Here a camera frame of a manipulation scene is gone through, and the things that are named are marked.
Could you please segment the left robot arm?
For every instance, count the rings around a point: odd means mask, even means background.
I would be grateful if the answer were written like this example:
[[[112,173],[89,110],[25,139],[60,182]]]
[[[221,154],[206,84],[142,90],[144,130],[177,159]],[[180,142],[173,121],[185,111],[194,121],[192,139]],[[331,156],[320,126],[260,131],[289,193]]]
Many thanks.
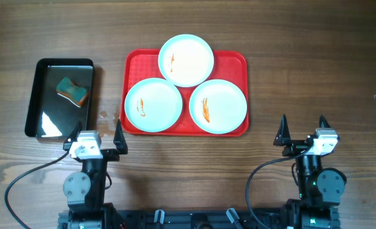
[[[69,211],[60,213],[58,228],[125,228],[124,219],[112,203],[105,203],[104,194],[109,188],[108,162],[117,162],[120,155],[128,153],[121,121],[116,123],[114,149],[101,149],[101,138],[96,130],[83,130],[78,123],[65,140],[63,150],[82,163],[79,172],[70,174],[63,184]]]

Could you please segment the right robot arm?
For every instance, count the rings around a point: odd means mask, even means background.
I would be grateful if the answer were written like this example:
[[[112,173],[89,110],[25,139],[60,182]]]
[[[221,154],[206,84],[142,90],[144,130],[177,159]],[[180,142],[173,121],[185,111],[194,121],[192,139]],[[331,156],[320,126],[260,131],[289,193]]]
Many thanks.
[[[280,228],[340,228],[337,206],[345,190],[346,176],[334,168],[323,168],[321,159],[334,152],[340,138],[324,116],[319,127],[304,140],[292,140],[287,119],[282,117],[274,146],[295,160],[298,200],[289,199],[280,210]]]

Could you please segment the white plate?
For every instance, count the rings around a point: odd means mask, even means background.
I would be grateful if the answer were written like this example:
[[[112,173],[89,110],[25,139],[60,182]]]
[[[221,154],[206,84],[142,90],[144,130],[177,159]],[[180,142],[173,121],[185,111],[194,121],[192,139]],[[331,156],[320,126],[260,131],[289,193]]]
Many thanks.
[[[227,80],[209,80],[191,94],[189,112],[202,130],[211,134],[227,134],[244,121],[247,100],[235,84]]]
[[[177,87],[194,87],[212,73],[214,54],[202,38],[180,34],[170,38],[158,54],[158,68],[162,76]]]
[[[129,122],[137,129],[161,132],[177,122],[183,100],[172,83],[161,78],[148,78],[128,91],[123,107]]]

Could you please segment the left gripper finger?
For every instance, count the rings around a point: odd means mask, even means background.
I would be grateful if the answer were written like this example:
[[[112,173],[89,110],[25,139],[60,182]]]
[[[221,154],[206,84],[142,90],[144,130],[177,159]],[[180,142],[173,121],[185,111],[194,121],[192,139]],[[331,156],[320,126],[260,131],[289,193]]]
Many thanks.
[[[74,127],[74,130],[69,134],[69,137],[66,139],[67,143],[77,141],[78,134],[82,131],[83,124],[82,122],[78,122]]]
[[[119,155],[126,155],[128,153],[128,146],[123,134],[122,123],[120,119],[118,119],[116,123],[116,130],[113,138],[113,143]]]

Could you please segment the green and orange sponge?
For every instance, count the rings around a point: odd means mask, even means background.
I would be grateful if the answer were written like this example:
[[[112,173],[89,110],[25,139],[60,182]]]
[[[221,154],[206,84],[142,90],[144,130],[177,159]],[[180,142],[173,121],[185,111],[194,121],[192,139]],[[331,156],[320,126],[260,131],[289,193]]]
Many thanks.
[[[86,88],[78,86],[69,78],[63,78],[56,87],[58,95],[66,98],[78,108],[82,107],[88,99],[89,91]]]

